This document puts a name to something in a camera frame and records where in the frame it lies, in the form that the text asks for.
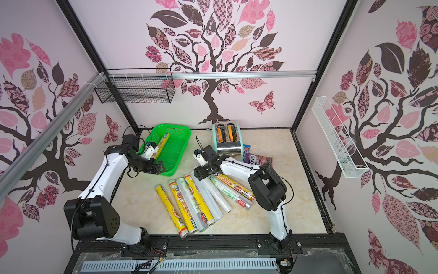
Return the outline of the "short yellow wrap roll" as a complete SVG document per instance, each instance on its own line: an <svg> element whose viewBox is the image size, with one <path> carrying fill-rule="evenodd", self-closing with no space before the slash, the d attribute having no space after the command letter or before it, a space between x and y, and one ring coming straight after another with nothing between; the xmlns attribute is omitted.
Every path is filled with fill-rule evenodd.
<svg viewBox="0 0 438 274"><path fill-rule="evenodd" d="M158 143L158 145L156 147L156 151L154 152L154 154L152 156L153 159L157 159L159 157L159 155L161 154L161 152L162 152L164 146L166 145L169 137L170 137L170 134L168 132L166 132L162 136L162 138L160 139L160 141L159 141L159 143Z"/></svg>

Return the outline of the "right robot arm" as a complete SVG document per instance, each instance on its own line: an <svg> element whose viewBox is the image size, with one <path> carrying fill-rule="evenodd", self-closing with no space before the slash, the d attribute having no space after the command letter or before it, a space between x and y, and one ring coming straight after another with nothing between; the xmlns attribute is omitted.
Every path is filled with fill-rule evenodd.
<svg viewBox="0 0 438 274"><path fill-rule="evenodd" d="M251 165L235 160L229 155L219 155L211 146L204 149L196 149L193 157L199 166L194 169L194 176L199 181L211 183L217 182L216 186L221 190L226 184L219 179L220 175L228 178L235 177L249 183L250 190L244 187L234 189L229 186L228 190L235 192L235 196L243 198L244 193L255 198L256 202L268 212L270 223L270 237L272 246L277 250L284 250L293 239L293 234L287 225L284 206L286 201L287 187L284 180L275 172L269 163L263 165Z"/></svg>

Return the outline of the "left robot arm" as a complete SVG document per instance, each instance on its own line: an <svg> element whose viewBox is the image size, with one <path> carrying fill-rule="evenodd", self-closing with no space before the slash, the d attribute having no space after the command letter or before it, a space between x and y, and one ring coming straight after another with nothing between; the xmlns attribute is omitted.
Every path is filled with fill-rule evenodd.
<svg viewBox="0 0 438 274"><path fill-rule="evenodd" d="M139 141L138 137L128 135L122 144L107 147L93 180L76 199L65 203L63 209L72 240L109 240L126 246L150 248L147 230L123 223L112 206L126 170L146 174L165 171L163 162L154 158L159 151L158 145L151 141L141 145Z"/></svg>

